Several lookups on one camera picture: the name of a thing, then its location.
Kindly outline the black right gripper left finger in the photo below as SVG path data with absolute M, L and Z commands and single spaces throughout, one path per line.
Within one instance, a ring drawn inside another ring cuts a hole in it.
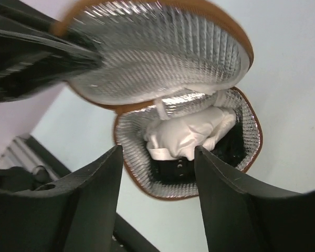
M 109 251 L 122 167 L 116 145 L 36 190 L 0 190 L 0 251 Z

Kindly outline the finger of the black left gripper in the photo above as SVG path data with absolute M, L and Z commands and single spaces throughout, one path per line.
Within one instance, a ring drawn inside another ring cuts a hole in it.
M 26 99 L 102 65 L 96 43 L 72 28 L 57 37 L 50 32 L 54 22 L 21 1 L 0 1 L 0 103 Z

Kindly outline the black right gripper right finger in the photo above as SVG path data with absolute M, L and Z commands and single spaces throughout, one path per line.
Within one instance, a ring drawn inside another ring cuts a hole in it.
M 195 149 L 209 251 L 315 251 L 315 190 L 296 193 Z

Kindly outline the white bra from bag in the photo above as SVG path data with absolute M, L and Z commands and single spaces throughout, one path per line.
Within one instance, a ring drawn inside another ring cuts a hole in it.
M 235 124 L 233 110 L 210 106 L 179 118 L 150 123 L 144 140 L 154 160 L 171 161 L 185 157 L 192 161 L 196 146 L 213 150 Z

